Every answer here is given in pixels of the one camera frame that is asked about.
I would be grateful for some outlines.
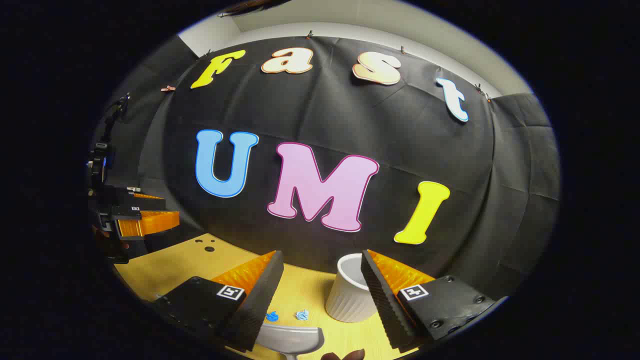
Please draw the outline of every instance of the yellow table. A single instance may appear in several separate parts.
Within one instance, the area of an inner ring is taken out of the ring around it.
[[[214,252],[205,247],[214,247]],[[231,245],[210,234],[205,234],[178,245],[130,260],[129,264],[116,268],[139,297],[154,301],[192,276],[213,277],[243,264],[258,255]],[[320,327],[324,333],[324,345],[310,354],[298,356],[300,360],[320,360],[327,352],[335,352],[340,358],[351,351],[365,349],[366,360],[389,360],[400,357],[400,351],[389,345],[378,313],[359,323],[334,320],[324,310],[335,274],[318,272],[284,265],[280,284],[273,296],[269,312],[279,316],[275,325]],[[309,311],[309,320],[296,319],[297,311]],[[250,359],[281,360],[284,357],[258,344],[252,352],[240,353]]]

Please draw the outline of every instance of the white ceramic pot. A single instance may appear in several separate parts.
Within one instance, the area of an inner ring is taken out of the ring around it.
[[[338,260],[338,273],[324,306],[338,321],[361,322],[378,311],[360,271],[361,262],[362,254],[349,254]]]

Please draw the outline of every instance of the letter m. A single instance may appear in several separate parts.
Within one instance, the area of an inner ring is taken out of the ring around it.
[[[294,193],[306,221],[312,221],[331,202],[329,212],[321,222],[331,229],[355,232],[360,206],[370,178],[380,166],[372,159],[359,155],[346,156],[325,180],[320,177],[313,150],[304,144],[284,142],[276,149],[282,158],[280,182],[274,202],[267,210],[277,217],[294,218]]]

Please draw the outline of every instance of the blue object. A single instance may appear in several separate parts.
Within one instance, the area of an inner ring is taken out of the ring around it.
[[[234,197],[244,188],[249,165],[251,148],[258,144],[255,134],[238,131],[231,134],[229,141],[234,144],[234,157],[231,162],[231,175],[225,181],[213,175],[213,163],[216,157],[216,145],[222,141],[218,130],[202,130],[196,135],[198,152],[196,154],[196,179],[198,184],[211,195]]]
[[[276,322],[278,321],[278,315],[275,311],[272,311],[267,314],[267,320],[269,320],[270,322]]]
[[[296,319],[309,320],[309,310],[298,311],[296,313]]]

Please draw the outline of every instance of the blue letter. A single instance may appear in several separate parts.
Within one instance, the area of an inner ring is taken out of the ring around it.
[[[198,154],[196,155],[196,179],[198,184],[211,195],[234,197],[244,188],[246,170],[249,165],[251,148],[258,143],[258,136],[244,131],[231,134],[229,141],[234,144],[234,158],[231,162],[231,175],[226,181],[216,179],[213,174],[213,160],[216,145],[222,141],[218,130],[202,130],[196,135]]]
[[[462,110],[458,100],[460,99],[464,101],[465,96],[458,91],[456,84],[451,80],[440,78],[436,79],[436,82],[444,89],[444,101],[447,103],[449,111],[451,111],[453,116],[457,117],[460,121],[467,122],[469,120],[469,115],[467,115],[467,112]]]

